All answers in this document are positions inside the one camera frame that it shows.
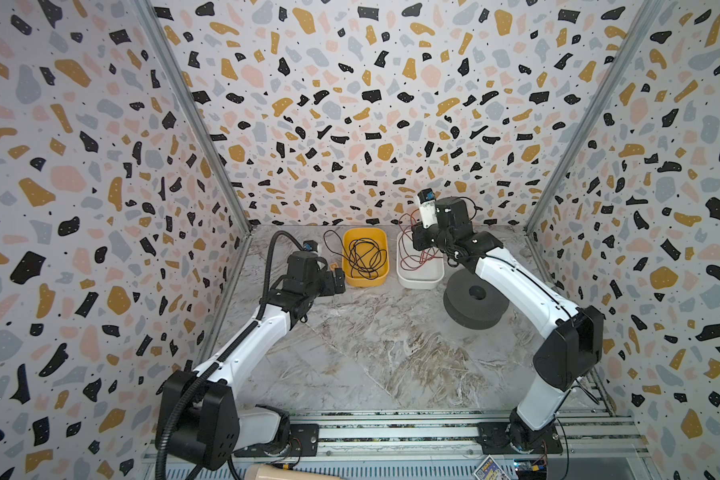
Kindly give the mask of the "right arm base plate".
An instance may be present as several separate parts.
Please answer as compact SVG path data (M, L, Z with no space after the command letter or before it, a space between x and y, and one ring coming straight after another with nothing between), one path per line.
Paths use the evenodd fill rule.
M564 447L560 439L561 436L552 424L538 431L510 422L477 424L476 442L486 455L562 454Z

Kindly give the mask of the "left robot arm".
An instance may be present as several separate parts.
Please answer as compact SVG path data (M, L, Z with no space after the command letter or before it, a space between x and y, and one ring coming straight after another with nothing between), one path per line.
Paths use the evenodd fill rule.
M296 447L289 413L262 404L240 409L236 397L269 350L307 321L316 299L345 290L343 270L319 255L317 242L276 231L250 320L206 361L174 372L163 385L155 478L166 478L169 457L191 463L188 476L194 479L203 470L232 468L234 455L247 449L281 459L291 455Z

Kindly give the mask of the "black cable spool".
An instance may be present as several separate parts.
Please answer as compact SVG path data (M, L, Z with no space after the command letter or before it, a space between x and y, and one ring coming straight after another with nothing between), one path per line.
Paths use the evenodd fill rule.
M447 282L443 305L462 327L487 330L500 322L510 301L490 283L468 270L459 270Z

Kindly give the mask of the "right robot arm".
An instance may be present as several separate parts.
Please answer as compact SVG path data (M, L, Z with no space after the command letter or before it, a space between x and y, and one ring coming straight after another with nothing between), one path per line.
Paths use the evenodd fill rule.
M571 388L601 360L604 315L564 298L538 279L487 231L472 226L462 197L417 194L421 220L412 227L417 251L435 248L451 266L486 282L519 309L544 342L533 356L535 378L509 416L499 444L531 452L554 421Z

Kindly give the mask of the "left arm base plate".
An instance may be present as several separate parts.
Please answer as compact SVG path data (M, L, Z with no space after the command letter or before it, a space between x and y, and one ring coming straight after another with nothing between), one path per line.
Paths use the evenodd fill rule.
M258 443L234 452L237 458L315 457L318 451L320 427L316 423L296 423L280 428L274 439Z

